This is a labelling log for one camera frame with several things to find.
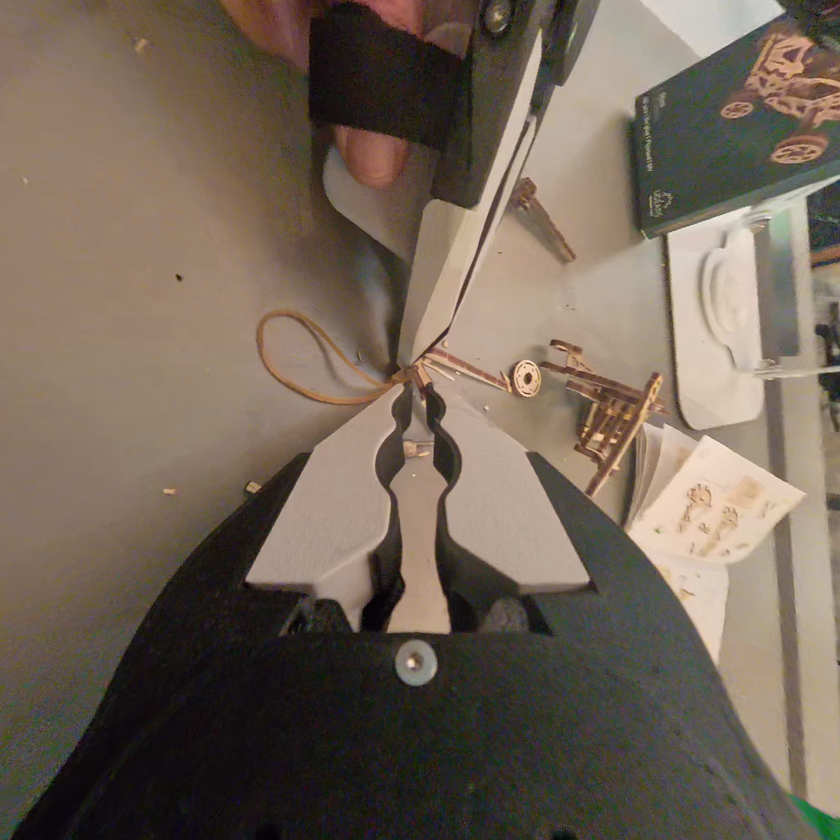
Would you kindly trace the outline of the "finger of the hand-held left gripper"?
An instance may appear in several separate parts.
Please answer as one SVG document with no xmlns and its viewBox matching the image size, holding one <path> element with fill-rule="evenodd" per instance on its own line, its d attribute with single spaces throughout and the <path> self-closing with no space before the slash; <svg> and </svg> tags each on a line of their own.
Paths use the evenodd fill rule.
<svg viewBox="0 0 840 840">
<path fill-rule="evenodd" d="M 539 73 L 542 40 L 543 33 L 538 32 L 478 204 L 473 208 L 463 208 L 434 199 L 423 210 L 397 348 L 399 365 L 410 365 L 420 357 L 418 330 L 422 328 L 428 304 L 434 300 L 434 291 L 445 271 L 450 250 L 453 246 L 464 247 L 469 242 L 467 218 L 470 211 L 478 212 L 477 226 L 481 226 L 481 215 L 487 211 L 498 189 L 526 120 L 533 121 L 534 141 L 537 119 L 531 114 L 530 102 Z"/>
<path fill-rule="evenodd" d="M 504 171 L 498 189 L 482 213 L 478 227 L 478 212 L 470 211 L 468 222 L 469 242 L 464 247 L 453 246 L 444 273 L 438 281 L 434 300 L 424 314 L 422 328 L 418 330 L 418 355 L 424 355 L 440 340 L 447 338 L 455 326 L 459 310 L 469 295 L 474 280 L 494 244 L 501 219 L 508 208 L 513 187 L 522 171 L 533 143 L 533 121 L 526 120 L 511 161 Z"/>
</svg>

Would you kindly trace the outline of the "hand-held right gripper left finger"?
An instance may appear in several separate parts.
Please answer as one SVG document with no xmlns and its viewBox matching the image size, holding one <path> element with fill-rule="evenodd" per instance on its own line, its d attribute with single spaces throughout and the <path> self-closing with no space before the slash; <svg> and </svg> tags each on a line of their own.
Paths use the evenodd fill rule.
<svg viewBox="0 0 840 840">
<path fill-rule="evenodd" d="M 352 629 L 387 629 L 405 591 L 391 484 L 411 417 L 411 388 L 396 385 L 312 450 L 248 585 L 335 601 Z"/>
</svg>

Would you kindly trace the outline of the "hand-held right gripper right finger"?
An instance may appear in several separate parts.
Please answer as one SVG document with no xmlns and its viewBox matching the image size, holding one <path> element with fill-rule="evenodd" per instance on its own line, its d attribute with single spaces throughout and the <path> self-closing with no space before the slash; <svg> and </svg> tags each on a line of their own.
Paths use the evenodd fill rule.
<svg viewBox="0 0 840 840">
<path fill-rule="evenodd" d="M 453 632 L 475 632 L 498 602 L 528 621 L 523 598 L 592 583 L 529 452 L 452 385 L 426 388 L 437 503 L 435 558 Z"/>
</svg>

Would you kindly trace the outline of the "small wooden pin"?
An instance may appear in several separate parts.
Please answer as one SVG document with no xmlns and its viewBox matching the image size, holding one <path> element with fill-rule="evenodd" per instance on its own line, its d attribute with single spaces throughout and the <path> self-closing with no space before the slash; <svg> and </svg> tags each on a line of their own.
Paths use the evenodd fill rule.
<svg viewBox="0 0 840 840">
<path fill-rule="evenodd" d="M 406 459 L 428 457 L 434 451 L 434 433 L 427 424 L 427 406 L 419 392 L 414 392 L 412 396 L 409 423 L 403 434 L 403 449 Z"/>
</svg>

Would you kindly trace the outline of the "tan rubber band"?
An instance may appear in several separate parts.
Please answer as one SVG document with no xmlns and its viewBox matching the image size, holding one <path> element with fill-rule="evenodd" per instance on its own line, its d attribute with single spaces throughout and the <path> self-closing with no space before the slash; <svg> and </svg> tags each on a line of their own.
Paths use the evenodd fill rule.
<svg viewBox="0 0 840 840">
<path fill-rule="evenodd" d="M 282 373 L 270 358 L 266 347 L 266 329 L 271 322 L 278 320 L 291 320 L 302 326 L 314 339 L 320 340 L 340 362 L 346 365 L 351 371 L 357 374 L 362 381 L 370 388 L 363 394 L 357 396 L 333 396 L 293 381 Z M 353 363 L 350 358 L 341 350 L 338 344 L 333 341 L 329 334 L 315 321 L 297 310 L 272 309 L 263 315 L 257 322 L 255 330 L 255 342 L 258 357 L 263 367 L 278 383 L 288 390 L 308 399 L 314 403 L 329 406 L 367 406 L 383 398 L 392 388 L 397 386 L 413 385 L 413 368 L 400 369 L 386 381 L 377 381 L 373 376 L 364 372 L 361 367 Z"/>
</svg>

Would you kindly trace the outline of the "wooden buggy model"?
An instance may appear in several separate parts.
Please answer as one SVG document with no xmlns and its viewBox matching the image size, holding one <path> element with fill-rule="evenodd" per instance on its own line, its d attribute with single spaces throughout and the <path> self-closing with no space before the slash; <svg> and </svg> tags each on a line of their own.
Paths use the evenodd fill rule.
<svg viewBox="0 0 840 840">
<path fill-rule="evenodd" d="M 669 413 L 659 398 L 665 378 L 655 371 L 639 389 L 594 372 L 577 345 L 552 339 L 549 347 L 564 354 L 565 361 L 546 360 L 540 368 L 564 377 L 566 390 L 586 403 L 575 427 L 574 452 L 595 468 L 584 490 L 593 499 L 619 470 L 648 416 Z"/>
</svg>

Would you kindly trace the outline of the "dark model kit box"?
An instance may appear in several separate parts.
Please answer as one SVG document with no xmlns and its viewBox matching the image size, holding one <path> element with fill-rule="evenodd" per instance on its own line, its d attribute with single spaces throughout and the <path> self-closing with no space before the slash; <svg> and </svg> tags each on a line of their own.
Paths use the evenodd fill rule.
<svg viewBox="0 0 840 840">
<path fill-rule="evenodd" d="M 656 238 L 838 180 L 838 2 L 783 14 L 640 94 L 640 232 Z"/>
</svg>

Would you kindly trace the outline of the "person's left hand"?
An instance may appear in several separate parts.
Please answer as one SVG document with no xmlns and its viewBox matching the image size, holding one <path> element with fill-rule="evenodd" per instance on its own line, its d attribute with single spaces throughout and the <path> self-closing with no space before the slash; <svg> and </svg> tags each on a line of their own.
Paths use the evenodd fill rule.
<svg viewBox="0 0 840 840">
<path fill-rule="evenodd" d="M 442 151 L 464 107 L 477 2 L 223 1 L 259 49 L 308 78 L 347 170 L 383 188 L 411 145 Z"/>
</svg>

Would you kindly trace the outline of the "dark wooden gear axle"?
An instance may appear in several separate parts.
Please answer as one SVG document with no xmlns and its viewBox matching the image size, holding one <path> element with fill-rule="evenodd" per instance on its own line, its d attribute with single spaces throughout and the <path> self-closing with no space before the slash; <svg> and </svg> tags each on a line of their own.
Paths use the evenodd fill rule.
<svg viewBox="0 0 840 840">
<path fill-rule="evenodd" d="M 541 204 L 537 191 L 534 181 L 522 176 L 513 187 L 509 205 L 552 255 L 560 263 L 569 265 L 576 260 L 576 254 Z"/>
</svg>

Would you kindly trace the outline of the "dark wooden shaft strip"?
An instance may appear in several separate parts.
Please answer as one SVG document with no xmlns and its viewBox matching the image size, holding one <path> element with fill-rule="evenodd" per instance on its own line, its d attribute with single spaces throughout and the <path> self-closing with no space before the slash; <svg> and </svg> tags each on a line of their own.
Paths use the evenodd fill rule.
<svg viewBox="0 0 840 840">
<path fill-rule="evenodd" d="M 505 393 L 512 393 L 511 382 L 506 374 L 491 374 L 466 360 L 454 356 L 446 350 L 437 347 L 428 350 L 423 356 L 423 362 L 426 364 L 441 364 L 461 375 L 466 375 L 477 381 L 484 382 Z"/>
</svg>

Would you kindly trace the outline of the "open instruction booklet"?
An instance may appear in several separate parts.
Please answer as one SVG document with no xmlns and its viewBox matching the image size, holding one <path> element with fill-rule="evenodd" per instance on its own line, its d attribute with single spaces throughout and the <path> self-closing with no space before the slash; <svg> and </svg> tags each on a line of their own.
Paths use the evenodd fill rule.
<svg viewBox="0 0 840 840">
<path fill-rule="evenodd" d="M 805 498 L 709 436 L 645 423 L 625 531 L 685 609 L 714 663 L 726 622 L 729 568 L 750 556 Z"/>
</svg>

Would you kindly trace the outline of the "white mat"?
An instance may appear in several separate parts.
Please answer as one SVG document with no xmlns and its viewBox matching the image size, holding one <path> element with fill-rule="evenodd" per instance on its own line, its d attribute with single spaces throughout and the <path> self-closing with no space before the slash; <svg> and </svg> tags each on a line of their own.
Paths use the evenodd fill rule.
<svg viewBox="0 0 840 840">
<path fill-rule="evenodd" d="M 699 302 L 703 259 L 722 241 L 733 215 L 749 210 L 770 219 L 754 232 L 758 270 L 761 358 L 783 365 L 802 352 L 797 259 L 808 246 L 794 204 L 727 213 L 665 237 L 668 295 L 679 413 L 691 429 L 750 423 L 764 408 L 767 381 L 737 374 L 728 352 L 709 334 Z"/>
</svg>

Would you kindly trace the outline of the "green plastic bin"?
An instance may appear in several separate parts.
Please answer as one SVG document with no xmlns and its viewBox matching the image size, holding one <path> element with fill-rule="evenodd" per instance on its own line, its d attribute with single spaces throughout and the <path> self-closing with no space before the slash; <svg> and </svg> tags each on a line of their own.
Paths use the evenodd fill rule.
<svg viewBox="0 0 840 840">
<path fill-rule="evenodd" d="M 812 826 L 822 839 L 839 839 L 839 817 L 815 808 L 808 801 L 790 794 L 790 798 L 799 809 L 803 818 Z"/>
</svg>

